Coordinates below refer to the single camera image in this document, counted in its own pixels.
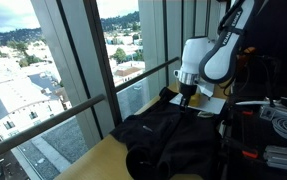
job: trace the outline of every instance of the rooftop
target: rooftop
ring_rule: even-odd
[[[0,119],[22,107],[49,100],[29,78],[16,79],[0,84]]]
[[[41,89],[49,89],[51,92],[60,88],[59,85],[54,86],[52,84],[52,78],[47,76],[45,73],[29,75],[32,83],[41,87]]]
[[[135,73],[137,71],[141,71],[141,69],[136,68],[136,67],[120,68],[115,72],[115,75],[124,77],[124,76],[128,76],[132,73]]]

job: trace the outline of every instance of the wooden table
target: wooden table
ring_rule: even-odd
[[[178,90],[177,85],[169,86],[172,91]],[[226,98],[222,90],[215,87],[214,97]],[[145,111],[159,97],[153,98],[148,104],[142,107],[136,114]],[[80,159],[73,163],[66,171],[62,172],[55,179],[57,180],[127,180],[133,179],[127,171],[125,159],[127,155],[125,144],[115,140],[113,136],[108,135],[92,149],[86,152]],[[197,180],[202,179],[198,175],[177,174],[173,180]]]

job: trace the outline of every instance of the house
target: house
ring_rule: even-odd
[[[141,75],[142,73],[143,73],[143,70],[140,68],[136,68],[136,67],[122,68],[121,67],[115,72],[115,75],[120,76],[123,82],[126,82],[130,79],[135,78],[136,76]]]
[[[0,140],[62,111],[58,97],[42,94],[27,77],[0,83]]]

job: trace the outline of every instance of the city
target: city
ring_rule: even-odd
[[[102,27],[115,86],[142,74],[145,63],[138,12],[102,19]],[[123,119],[148,102],[146,88],[143,79],[117,94]],[[0,141],[71,107],[41,29],[0,33]],[[86,151],[76,117],[72,117],[0,156],[0,178],[53,179]]]

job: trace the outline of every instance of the hill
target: hill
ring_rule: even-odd
[[[112,18],[101,18],[102,28],[104,32],[132,28],[133,24],[137,24],[140,21],[139,12],[135,11],[125,16],[117,16]],[[17,42],[34,42],[41,40],[42,37],[41,28],[35,29],[16,29],[10,32],[0,33],[0,46],[6,46],[8,41]]]

